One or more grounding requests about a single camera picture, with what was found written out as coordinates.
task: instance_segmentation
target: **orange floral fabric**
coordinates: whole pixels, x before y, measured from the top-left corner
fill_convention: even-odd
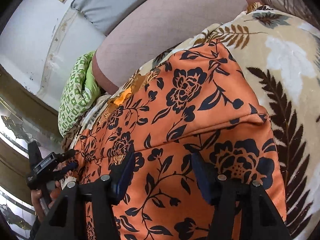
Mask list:
[[[175,53],[140,85],[82,133],[71,160],[79,164],[72,176],[89,183],[110,173],[125,154],[135,153],[131,184],[124,200],[113,207],[121,239],[205,239],[214,207],[197,187],[193,152],[228,178],[259,180],[286,219],[269,115],[222,43],[214,40]],[[86,221],[93,240],[90,206]]]

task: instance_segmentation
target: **finger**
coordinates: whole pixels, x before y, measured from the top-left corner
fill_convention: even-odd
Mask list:
[[[56,187],[57,187],[57,188],[60,188],[60,189],[61,189],[61,184],[60,184],[59,181],[56,181],[55,184],[56,184]]]
[[[51,191],[51,193],[50,193],[51,199],[52,199],[53,201],[56,200],[56,199],[59,197],[60,193],[61,193],[61,189],[60,189],[60,188],[55,188],[55,189],[54,189],[53,191]]]
[[[31,202],[33,207],[35,208],[36,214],[40,222],[42,222],[44,219],[44,212],[40,204],[41,197],[42,197],[41,190],[31,190]]]

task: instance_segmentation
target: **brown fern leaf pattern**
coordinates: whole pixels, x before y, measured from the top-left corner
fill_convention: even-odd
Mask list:
[[[255,10],[257,10],[258,7],[260,7],[260,6],[262,6],[262,4],[259,3],[259,2],[250,3],[250,4],[247,6],[247,14],[248,14],[248,13],[251,13],[251,12],[253,12],[253,11],[255,11]]]
[[[282,14],[271,14],[271,13],[266,13],[263,15],[259,15],[254,17],[260,22],[264,23],[265,25],[271,25],[274,21],[279,21],[282,18]]]
[[[198,44],[203,44],[203,43],[205,43],[205,41],[210,37],[210,35],[212,34],[212,32],[209,32],[209,33],[201,32],[201,34],[204,35],[204,38],[199,38],[199,39],[197,39],[197,40],[194,42],[193,46],[196,46],[196,45],[198,45]]]
[[[227,43],[226,46],[231,46],[235,44],[235,48],[238,48],[241,46],[241,49],[243,49],[245,46],[247,46],[250,35],[251,34],[257,34],[257,33],[264,33],[264,32],[255,32],[250,33],[247,26],[241,26],[241,25],[233,25],[231,24],[231,29],[227,26],[224,28],[218,28],[212,32],[212,36],[209,39],[209,42],[213,39],[220,39],[221,42]]]
[[[318,54],[317,55],[320,56],[320,39],[317,39],[317,41],[318,41],[318,48],[317,48]],[[320,57],[317,56],[317,58],[318,58],[318,60],[316,60],[315,63],[317,65],[318,69],[320,70]],[[320,122],[320,115],[317,117],[316,122]]]
[[[155,59],[152,62],[152,67],[153,68],[156,67],[164,59],[164,57],[166,57],[171,51],[173,51],[173,49],[175,47],[177,47],[180,44],[181,44],[181,42],[176,44],[176,45],[174,45],[173,47],[165,50],[164,52],[160,53],[158,56],[156,56]]]
[[[287,100],[282,84],[276,82],[275,78],[270,75],[269,70],[265,74],[259,68],[249,67],[247,69],[261,79],[262,89],[267,92],[268,97],[272,100],[269,105],[274,114],[270,118],[279,127],[273,132],[275,138],[279,141],[277,150],[285,187],[286,223],[290,235],[294,239],[306,227],[312,216],[310,215],[306,218],[312,202],[305,205],[309,190],[304,192],[307,182],[307,176],[304,175],[309,164],[310,155],[308,154],[303,158],[307,144],[306,141],[302,141],[303,125],[298,125],[297,114],[292,109],[291,101]]]

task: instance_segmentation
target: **silver screw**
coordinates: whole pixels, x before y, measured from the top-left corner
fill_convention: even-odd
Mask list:
[[[101,176],[101,180],[102,181],[107,181],[107,180],[109,180],[110,179],[110,176],[109,175],[102,175]]]
[[[226,175],[223,175],[223,174],[218,175],[218,180],[225,181],[226,179],[227,179]]]
[[[75,185],[76,185],[76,183],[75,183],[74,181],[70,181],[70,182],[67,184],[67,187],[68,187],[68,188],[73,188]]]
[[[258,180],[254,180],[254,181],[252,182],[252,185],[254,185],[255,187],[259,187],[259,186],[261,186],[261,183],[260,183],[260,181],[258,181]]]

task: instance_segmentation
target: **black flower pattern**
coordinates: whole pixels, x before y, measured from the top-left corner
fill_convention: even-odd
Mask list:
[[[108,129],[112,130],[116,128],[119,124],[119,117],[123,114],[124,107],[119,106],[116,110],[114,110],[108,118]]]
[[[94,233],[93,226],[89,221],[87,222],[87,236],[88,240],[96,240],[96,235]]]
[[[121,228],[121,221],[117,217],[114,217],[114,219],[115,219],[115,222],[116,222],[116,227],[119,230]]]
[[[177,223],[174,229],[179,233],[180,240],[188,240],[196,230],[196,222],[192,218],[185,218],[183,222]]]
[[[117,136],[120,136],[121,132],[122,132],[122,128],[118,127],[117,130],[116,130]]]
[[[201,85],[207,78],[207,73],[200,67],[185,70],[175,69],[172,83],[174,88],[167,94],[167,106],[173,106],[176,114],[180,113],[201,91]]]
[[[171,206],[178,206],[179,203],[181,203],[181,200],[178,199],[178,198],[175,198],[175,197],[172,197],[170,198],[170,201],[169,201],[170,205]]]
[[[252,138],[243,141],[216,143],[214,151],[210,153],[210,161],[215,164],[218,173],[225,174],[228,178],[248,183],[258,179],[263,187],[271,187],[274,171],[274,161],[270,158],[260,157],[260,151]]]
[[[142,156],[141,152],[135,153],[134,156],[136,158],[136,164],[135,164],[135,167],[134,167],[134,172],[137,172],[144,165],[144,157]]]
[[[93,160],[96,159],[96,156],[95,156],[95,150],[91,150],[90,152],[88,152],[86,155],[85,155],[85,160],[87,162],[92,162]]]
[[[232,106],[234,109],[239,109],[241,106],[243,105],[243,101],[239,98],[235,99],[233,102],[232,102]]]
[[[193,111],[196,109],[196,106],[189,106],[183,110],[182,118],[185,122],[192,122],[195,119],[195,114]]]
[[[123,155],[130,152],[134,152],[133,140],[131,140],[130,132],[126,132],[114,141],[112,148],[108,149],[107,156]]]
[[[154,148],[154,149],[152,149],[151,154],[148,156],[148,161],[152,162],[156,159],[160,159],[162,154],[163,154],[162,148],[160,148],[160,149]]]
[[[148,96],[149,96],[150,102],[156,100],[157,94],[158,94],[158,91],[152,91],[152,90],[149,91]]]

